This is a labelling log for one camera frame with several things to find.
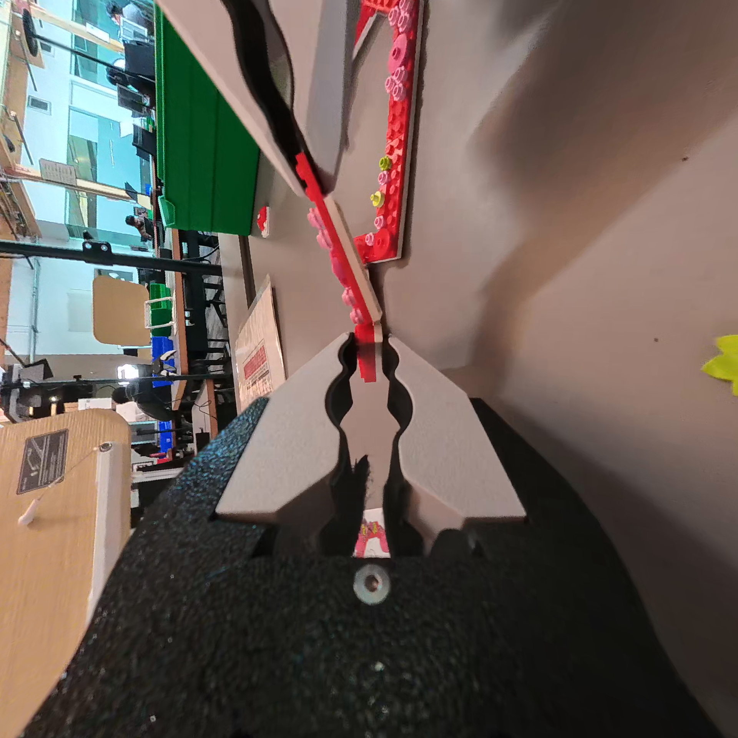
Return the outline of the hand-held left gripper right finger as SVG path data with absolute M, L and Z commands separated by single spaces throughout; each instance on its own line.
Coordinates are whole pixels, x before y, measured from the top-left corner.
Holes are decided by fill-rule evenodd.
M 383 491 L 389 548 L 431 549 L 448 530 L 524 521 L 466 392 L 396 337 L 383 347 L 383 371 L 398 424 Z

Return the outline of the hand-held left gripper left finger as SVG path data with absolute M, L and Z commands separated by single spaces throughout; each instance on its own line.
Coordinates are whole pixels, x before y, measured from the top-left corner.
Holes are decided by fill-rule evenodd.
M 351 470 L 342 420 L 353 406 L 354 334 L 339 335 L 266 402 L 216 506 L 229 522 L 279 526 L 306 542 L 334 516 Z

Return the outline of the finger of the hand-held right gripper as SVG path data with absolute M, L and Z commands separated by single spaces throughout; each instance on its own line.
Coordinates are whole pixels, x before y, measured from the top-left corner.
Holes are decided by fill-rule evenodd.
M 272 1 L 291 63 L 291 110 L 324 190 L 346 148 L 358 1 Z
M 161 1 L 162 13 L 193 53 L 275 171 L 297 196 L 303 141 L 269 67 L 268 2 Z

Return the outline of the red lego strip with flowers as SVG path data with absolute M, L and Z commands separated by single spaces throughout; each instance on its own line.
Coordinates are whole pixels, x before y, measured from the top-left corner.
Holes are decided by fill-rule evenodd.
M 328 244 L 331 263 L 339 282 L 348 290 L 354 335 L 358 346 L 359 373 L 366 383 L 374 383 L 382 369 L 382 309 L 371 279 L 346 219 L 337 202 L 325 195 L 305 153 L 296 157 L 296 173 L 314 206 L 315 227 Z

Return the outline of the lime green lego leaf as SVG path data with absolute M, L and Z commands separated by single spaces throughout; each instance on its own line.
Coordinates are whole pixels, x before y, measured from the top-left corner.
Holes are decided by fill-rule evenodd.
M 717 354 L 701 367 L 701 371 L 731 385 L 733 396 L 737 396 L 737 334 L 715 338 Z

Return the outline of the green plastic bin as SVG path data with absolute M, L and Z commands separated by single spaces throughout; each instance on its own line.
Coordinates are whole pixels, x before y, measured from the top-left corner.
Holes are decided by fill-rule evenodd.
M 158 6 L 154 23 L 162 221 L 181 231 L 249 235 L 258 146 Z

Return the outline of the laminated paper sheet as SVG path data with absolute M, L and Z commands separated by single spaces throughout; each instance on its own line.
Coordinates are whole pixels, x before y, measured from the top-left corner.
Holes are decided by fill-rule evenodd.
M 239 412 L 270 396 L 286 381 L 271 277 L 266 275 L 249 307 L 233 348 L 236 405 Z

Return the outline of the long wooden edged desk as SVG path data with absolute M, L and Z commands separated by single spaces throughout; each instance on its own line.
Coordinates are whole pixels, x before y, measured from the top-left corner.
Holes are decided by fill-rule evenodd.
M 174 261 L 180 261 L 182 259 L 181 239 L 177 229 L 167 228 L 165 230 L 165 248 L 171 250 Z M 177 375 L 184 376 L 189 374 L 184 274 L 182 272 L 167 272 L 166 284 L 171 290 L 172 298 L 173 325 L 171 326 L 170 337 L 176 350 L 174 357 L 175 367 L 177 369 Z

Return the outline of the small green storage bin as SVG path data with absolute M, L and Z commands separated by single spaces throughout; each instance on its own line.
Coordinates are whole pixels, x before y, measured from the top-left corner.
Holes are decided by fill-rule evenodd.
M 164 283 L 150 282 L 148 292 L 145 321 L 151 336 L 170 338 L 173 327 L 171 289 Z

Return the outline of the wooden lamp panel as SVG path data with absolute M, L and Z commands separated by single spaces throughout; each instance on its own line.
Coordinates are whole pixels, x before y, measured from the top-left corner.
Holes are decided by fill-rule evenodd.
M 131 430 L 93 409 L 2 428 L 1 735 L 62 676 L 130 536 Z
M 119 347 L 151 345 L 151 332 L 145 325 L 145 286 L 97 276 L 92 283 L 93 335 L 98 342 Z

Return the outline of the red lego heart frame section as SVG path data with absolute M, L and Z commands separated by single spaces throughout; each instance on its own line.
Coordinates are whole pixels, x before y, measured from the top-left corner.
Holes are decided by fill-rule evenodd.
M 411 188 L 424 10 L 425 2 L 422 1 L 360 2 L 354 57 L 380 17 L 386 18 L 392 29 L 392 47 L 384 82 L 388 96 L 385 148 L 379 162 L 377 190 L 371 195 L 376 211 L 374 228 L 354 239 L 366 265 L 397 261 L 402 256 Z

